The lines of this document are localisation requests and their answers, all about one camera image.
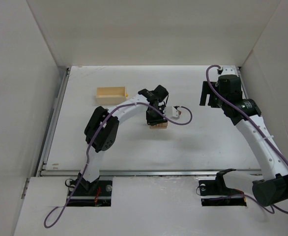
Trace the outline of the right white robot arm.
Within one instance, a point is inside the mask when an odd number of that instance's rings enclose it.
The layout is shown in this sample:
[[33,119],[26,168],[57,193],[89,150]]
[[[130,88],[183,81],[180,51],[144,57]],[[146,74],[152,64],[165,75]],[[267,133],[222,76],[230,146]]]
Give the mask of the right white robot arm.
[[261,111],[252,99],[242,97],[241,80],[236,75],[221,75],[217,82],[204,81],[200,105],[221,108],[224,115],[243,135],[257,159],[262,179],[226,169],[214,180],[201,180],[202,196],[231,196],[243,192],[254,195],[264,207],[288,199],[288,166],[275,152],[276,146],[269,134]]

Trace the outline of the long light wood block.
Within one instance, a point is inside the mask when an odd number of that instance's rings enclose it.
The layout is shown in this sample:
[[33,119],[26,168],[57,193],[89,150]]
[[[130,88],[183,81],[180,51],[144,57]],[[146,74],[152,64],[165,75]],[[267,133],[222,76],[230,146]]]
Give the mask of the long light wood block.
[[160,123],[160,124],[156,124],[156,125],[152,125],[149,128],[150,129],[166,129],[168,127],[168,123]]

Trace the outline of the cream plastic drawer box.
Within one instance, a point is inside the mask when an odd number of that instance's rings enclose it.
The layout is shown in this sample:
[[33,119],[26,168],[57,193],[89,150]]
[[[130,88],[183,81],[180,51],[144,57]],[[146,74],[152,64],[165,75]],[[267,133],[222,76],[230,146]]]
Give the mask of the cream plastic drawer box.
[[95,99],[100,105],[117,105],[128,98],[126,87],[98,87]]

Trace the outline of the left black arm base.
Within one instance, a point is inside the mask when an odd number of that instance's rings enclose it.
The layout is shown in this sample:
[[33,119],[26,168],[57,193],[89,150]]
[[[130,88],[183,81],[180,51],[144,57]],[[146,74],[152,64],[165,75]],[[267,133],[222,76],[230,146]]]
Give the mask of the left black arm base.
[[98,179],[90,189],[85,190],[80,184],[70,198],[68,207],[110,207],[112,203],[112,179]]

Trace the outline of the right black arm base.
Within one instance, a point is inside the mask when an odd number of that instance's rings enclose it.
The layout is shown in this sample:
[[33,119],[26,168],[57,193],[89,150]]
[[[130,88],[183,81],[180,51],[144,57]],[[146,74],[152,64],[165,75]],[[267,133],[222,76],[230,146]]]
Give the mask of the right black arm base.
[[196,193],[201,196],[203,207],[247,206],[242,191],[227,188],[214,179],[200,179]]

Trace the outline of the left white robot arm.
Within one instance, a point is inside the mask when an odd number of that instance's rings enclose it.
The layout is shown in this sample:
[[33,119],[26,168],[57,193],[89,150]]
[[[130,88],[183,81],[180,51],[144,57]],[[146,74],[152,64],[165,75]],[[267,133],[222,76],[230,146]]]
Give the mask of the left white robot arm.
[[158,85],[154,90],[142,89],[130,100],[109,109],[99,106],[94,110],[84,130],[87,164],[78,174],[80,186],[84,190],[91,191],[96,186],[102,154],[114,144],[119,125],[142,112],[146,112],[149,126],[166,123],[164,100],[168,96],[168,91]]

